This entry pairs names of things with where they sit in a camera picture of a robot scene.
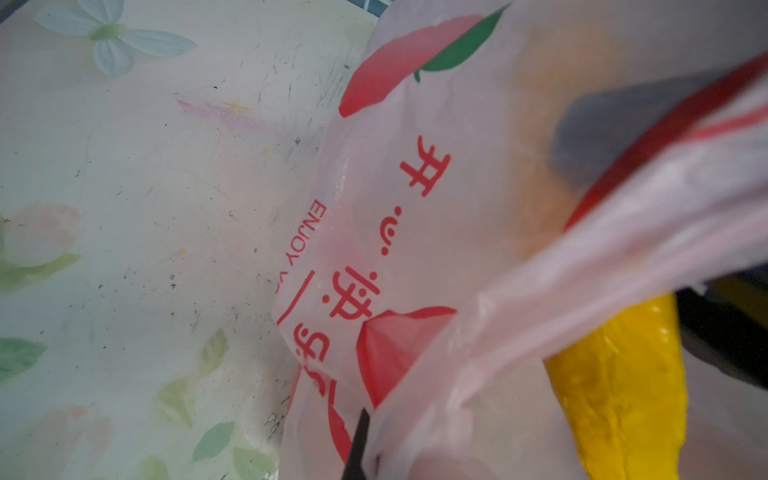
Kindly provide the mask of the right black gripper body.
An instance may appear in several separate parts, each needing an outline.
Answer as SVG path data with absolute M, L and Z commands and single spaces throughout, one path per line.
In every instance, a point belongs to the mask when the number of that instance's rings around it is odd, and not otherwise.
M 676 292 L 684 348 L 726 375 L 767 388 L 767 268 Z

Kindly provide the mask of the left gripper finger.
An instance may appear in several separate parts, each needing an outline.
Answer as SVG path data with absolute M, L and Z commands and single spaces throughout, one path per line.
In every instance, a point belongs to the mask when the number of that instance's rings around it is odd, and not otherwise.
M 363 409 L 360 413 L 355 435 L 351 443 L 350 453 L 341 477 L 342 480 L 366 480 L 362 468 L 362 457 L 367 442 L 369 425 L 370 416 L 368 412 Z

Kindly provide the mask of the yellow fake banana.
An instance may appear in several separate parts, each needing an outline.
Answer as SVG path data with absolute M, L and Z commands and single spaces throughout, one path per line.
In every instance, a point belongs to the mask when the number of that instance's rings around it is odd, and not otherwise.
M 673 294 L 623 310 L 544 366 L 589 478 L 678 478 L 688 395 Z

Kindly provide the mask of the pink plastic bag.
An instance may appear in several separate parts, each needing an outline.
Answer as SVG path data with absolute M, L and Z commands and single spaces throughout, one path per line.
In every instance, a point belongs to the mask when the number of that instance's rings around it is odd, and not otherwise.
M 273 306 L 282 479 L 591 479 L 545 360 L 767 260 L 763 1 L 397 1 Z M 676 479 L 767 475 L 767 388 L 688 352 Z

